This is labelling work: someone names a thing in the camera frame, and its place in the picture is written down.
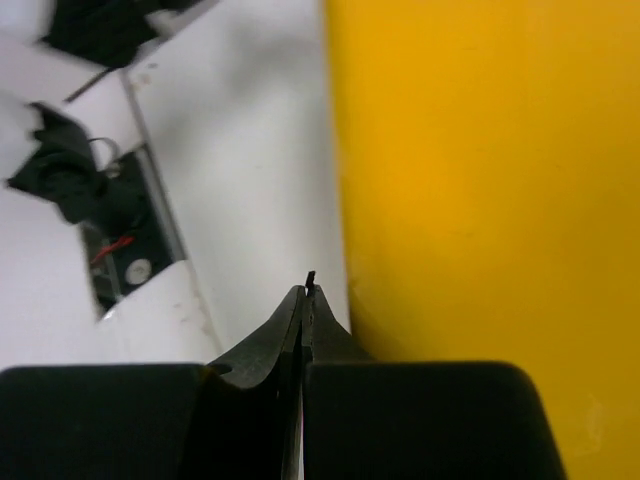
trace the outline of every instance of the black component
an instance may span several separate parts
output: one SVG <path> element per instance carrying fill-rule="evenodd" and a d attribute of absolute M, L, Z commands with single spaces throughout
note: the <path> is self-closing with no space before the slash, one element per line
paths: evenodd
<path fill-rule="evenodd" d="M 304 282 L 304 286 L 310 290 L 314 287 L 314 282 L 316 280 L 316 272 L 311 271 L 307 274 L 307 279 Z"/>
<path fill-rule="evenodd" d="M 206 367 L 5 372 L 0 478 L 297 478 L 301 385 L 305 478 L 566 478 L 524 373 L 377 363 L 312 283 Z"/>
<path fill-rule="evenodd" d="M 127 66 L 158 35 L 135 0 L 57 0 L 42 41 L 108 68 Z"/>
<path fill-rule="evenodd" d="M 43 128 L 34 133 L 41 145 L 7 183 L 11 188 L 54 202 L 62 217 L 80 224 L 87 246 L 94 291 L 105 310 L 139 285 L 125 272 L 137 259 L 151 264 L 151 276 L 172 263 L 164 235 L 148 196 L 135 153 L 117 159 L 119 173 L 99 172 L 86 132 L 77 123 L 43 104 L 33 104 Z M 91 264 L 105 246 L 127 235 L 134 241 Z"/>
<path fill-rule="evenodd" d="M 121 296 L 126 297 L 140 285 L 127 282 L 126 271 L 137 259 L 144 258 L 151 265 L 151 277 L 159 274 L 173 263 L 162 228 L 158 223 L 155 210 L 151 204 L 142 168 L 138 156 L 134 152 L 125 154 L 118 160 L 120 173 L 113 183 L 122 183 L 136 191 L 135 202 L 139 205 L 141 215 L 136 217 L 126 234 L 133 237 L 133 242 L 115 250 L 108 259 L 91 264 L 92 260 L 105 247 L 116 241 L 116 237 L 106 237 L 97 230 L 81 225 L 82 238 L 85 244 L 87 263 L 91 265 L 91 278 L 96 300 L 107 311 L 113 307 Z"/>
<path fill-rule="evenodd" d="M 32 106 L 42 118 L 33 134 L 41 145 L 9 186 L 56 203 L 69 223 L 86 222 L 107 236 L 124 233 L 145 213 L 139 192 L 97 171 L 82 127 L 44 104 Z"/>

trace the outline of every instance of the black wire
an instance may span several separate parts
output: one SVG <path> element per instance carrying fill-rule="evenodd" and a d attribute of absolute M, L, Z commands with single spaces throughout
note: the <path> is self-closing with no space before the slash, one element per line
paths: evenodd
<path fill-rule="evenodd" d="M 109 162 L 107 163 L 107 165 L 109 163 L 115 162 L 116 160 L 118 160 L 120 158 L 120 147 L 118 146 L 118 144 L 115 142 L 115 140 L 113 140 L 112 138 L 108 138 L 108 137 L 96 137 L 96 138 L 90 138 L 89 139 L 89 143 L 93 143 L 93 142 L 104 142 L 107 144 L 107 146 L 109 147 L 109 149 L 111 150 L 111 160 L 109 160 Z"/>

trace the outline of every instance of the cable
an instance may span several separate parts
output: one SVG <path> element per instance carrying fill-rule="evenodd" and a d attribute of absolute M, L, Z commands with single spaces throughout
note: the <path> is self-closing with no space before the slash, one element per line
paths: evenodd
<path fill-rule="evenodd" d="M 106 143 L 109 149 L 111 150 L 111 160 L 109 160 L 107 164 L 113 163 L 120 158 L 121 156 L 120 147 L 115 142 L 115 140 L 109 137 L 95 137 L 95 138 L 89 139 L 89 143 L 99 142 L 99 141 Z"/>
<path fill-rule="evenodd" d="M 106 257 L 107 255 L 115 252 L 116 250 L 119 250 L 122 247 L 126 247 L 127 245 L 131 245 L 131 243 L 134 240 L 135 240 L 135 237 L 132 237 L 131 235 L 123 235 L 115 243 L 112 243 L 111 245 L 109 245 L 107 247 L 103 247 L 98 252 L 98 254 L 95 257 L 93 257 L 93 260 L 91 260 L 90 264 L 94 265 L 94 264 L 98 263 L 104 257 Z"/>

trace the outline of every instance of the white surface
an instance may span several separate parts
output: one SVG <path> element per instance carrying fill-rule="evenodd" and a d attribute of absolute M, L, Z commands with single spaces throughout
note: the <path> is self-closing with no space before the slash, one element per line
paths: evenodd
<path fill-rule="evenodd" d="M 233 0 L 130 72 L 224 349 L 311 269 L 347 325 L 323 59 L 314 1 Z"/>
<path fill-rule="evenodd" d="M 126 151 L 140 142 L 122 83 L 112 74 L 67 108 L 94 136 Z M 20 102 L 0 93 L 0 174 L 29 154 L 35 125 Z M 110 152 L 100 150 L 103 162 Z M 48 202 L 0 188 L 0 370 L 13 365 L 210 361 L 212 337 L 187 262 L 174 264 L 98 322 L 83 247 Z"/>
<path fill-rule="evenodd" d="M 159 10 L 147 15 L 146 18 L 161 35 L 172 37 L 179 31 L 187 28 L 191 22 L 196 20 L 200 15 L 203 15 L 219 1 L 220 0 L 200 0 L 199 3 L 183 13 L 176 13 L 170 10 Z"/>
<path fill-rule="evenodd" d="M 23 101 L 62 106 L 102 67 L 0 34 L 0 90 Z"/>
<path fill-rule="evenodd" d="M 98 329 L 119 361 L 206 363 L 221 353 L 186 261 L 127 296 Z"/>
<path fill-rule="evenodd" d="M 26 43 L 46 34 L 55 0 L 2 0 L 0 32 Z"/>

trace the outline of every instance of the yellow surface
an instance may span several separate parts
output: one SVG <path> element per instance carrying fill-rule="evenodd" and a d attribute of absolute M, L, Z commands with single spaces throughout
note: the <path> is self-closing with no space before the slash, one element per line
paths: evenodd
<path fill-rule="evenodd" d="M 572 478 L 640 477 L 640 2 L 326 7 L 356 335 L 514 362 Z"/>

